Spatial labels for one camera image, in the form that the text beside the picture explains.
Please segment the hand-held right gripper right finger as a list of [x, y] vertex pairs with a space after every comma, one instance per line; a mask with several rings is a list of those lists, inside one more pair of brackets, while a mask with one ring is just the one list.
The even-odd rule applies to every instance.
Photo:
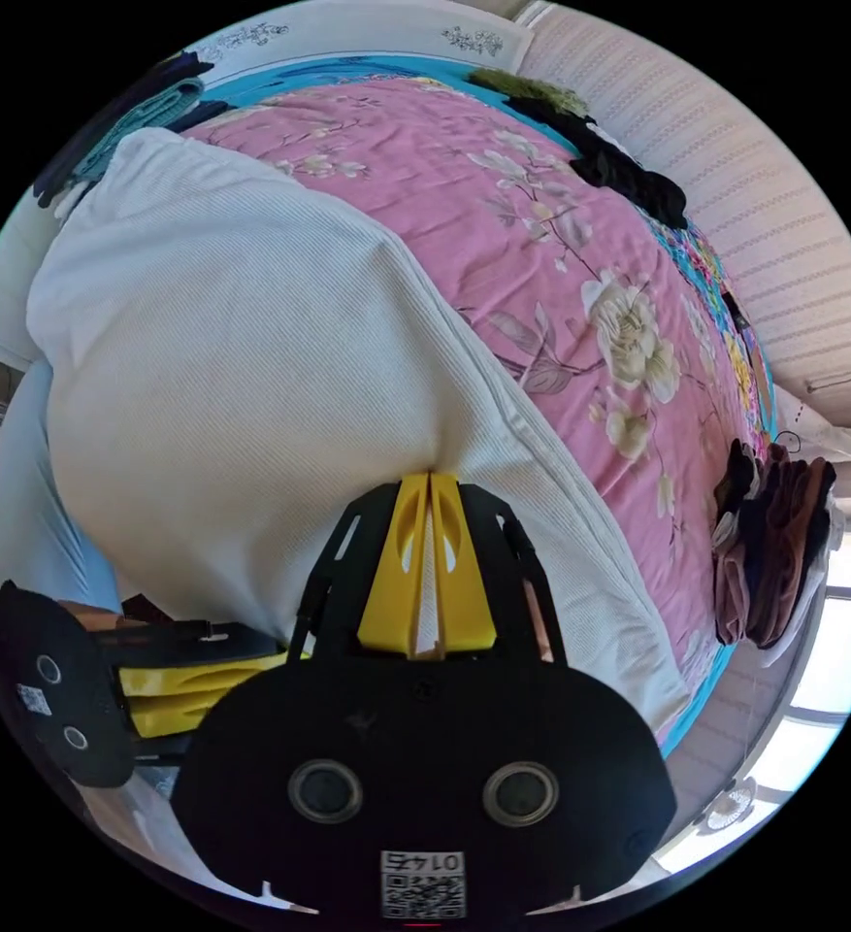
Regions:
[[496, 628], [455, 477], [431, 475], [431, 520], [440, 650], [489, 650]]

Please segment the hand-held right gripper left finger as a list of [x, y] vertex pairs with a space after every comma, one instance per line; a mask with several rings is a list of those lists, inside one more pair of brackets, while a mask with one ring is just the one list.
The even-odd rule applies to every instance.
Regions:
[[357, 632], [364, 649], [416, 651], [428, 511], [429, 475], [404, 477]]

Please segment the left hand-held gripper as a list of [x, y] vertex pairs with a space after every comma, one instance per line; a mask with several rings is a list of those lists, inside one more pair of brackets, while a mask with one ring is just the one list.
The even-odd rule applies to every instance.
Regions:
[[147, 626], [91, 632], [45, 595], [0, 589], [0, 702], [23, 745], [84, 787], [179, 767], [228, 690], [288, 657], [244, 625], [174, 620], [143, 596], [124, 607]]

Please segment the person's left hand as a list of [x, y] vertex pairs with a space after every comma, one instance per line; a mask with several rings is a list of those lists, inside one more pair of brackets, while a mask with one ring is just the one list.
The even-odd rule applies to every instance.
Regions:
[[58, 604], [72, 615], [83, 628], [91, 632], [147, 626], [147, 623], [141, 619], [125, 617], [116, 612], [78, 602], [60, 600]]

